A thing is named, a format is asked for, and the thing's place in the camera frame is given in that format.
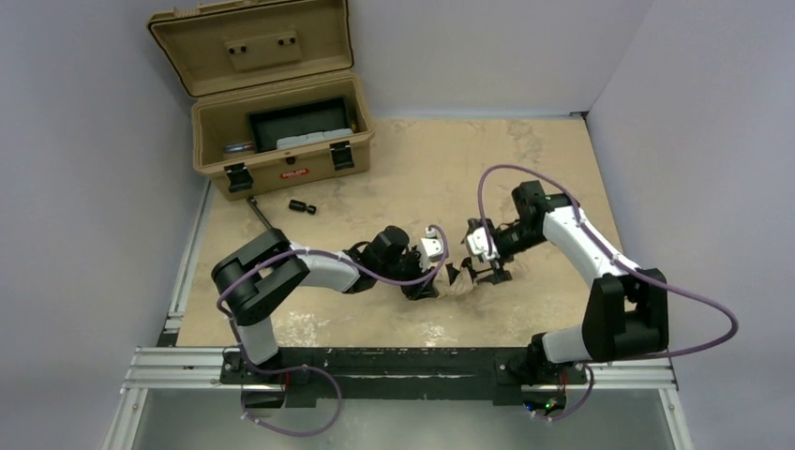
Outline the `beige folding umbrella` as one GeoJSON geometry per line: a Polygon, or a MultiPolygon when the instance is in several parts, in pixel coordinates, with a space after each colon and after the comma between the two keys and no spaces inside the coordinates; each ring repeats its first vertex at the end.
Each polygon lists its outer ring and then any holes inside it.
{"type": "Polygon", "coordinates": [[[432,269],[437,269],[436,275],[423,284],[429,298],[458,298],[483,291],[486,286],[497,286],[516,279],[511,271],[504,268],[476,270],[469,259],[459,265],[450,262],[435,264],[432,269]]]}

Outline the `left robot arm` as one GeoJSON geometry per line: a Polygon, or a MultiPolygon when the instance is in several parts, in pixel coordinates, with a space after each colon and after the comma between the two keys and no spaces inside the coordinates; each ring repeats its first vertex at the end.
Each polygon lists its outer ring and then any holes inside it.
{"type": "Polygon", "coordinates": [[[410,299],[434,295],[433,280],[448,256],[443,230],[429,226],[418,244],[396,226],[372,240],[331,252],[305,247],[271,228],[218,262],[211,271],[219,299],[242,354],[258,369],[273,370],[279,347],[272,314],[298,288],[354,294],[382,282],[410,299]]]}

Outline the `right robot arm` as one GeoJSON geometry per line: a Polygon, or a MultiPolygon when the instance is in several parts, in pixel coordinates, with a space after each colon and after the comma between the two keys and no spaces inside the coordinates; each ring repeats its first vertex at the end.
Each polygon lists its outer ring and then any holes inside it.
{"type": "Polygon", "coordinates": [[[663,351],[669,343],[666,278],[619,255],[589,229],[581,210],[562,193],[547,194],[537,181],[512,191],[518,217],[505,226],[470,218],[462,242],[490,266],[486,282],[510,279],[504,265],[528,249],[554,245],[575,267],[590,293],[581,324],[539,333],[507,369],[528,380],[550,377],[575,363],[612,362],[663,351]]]}

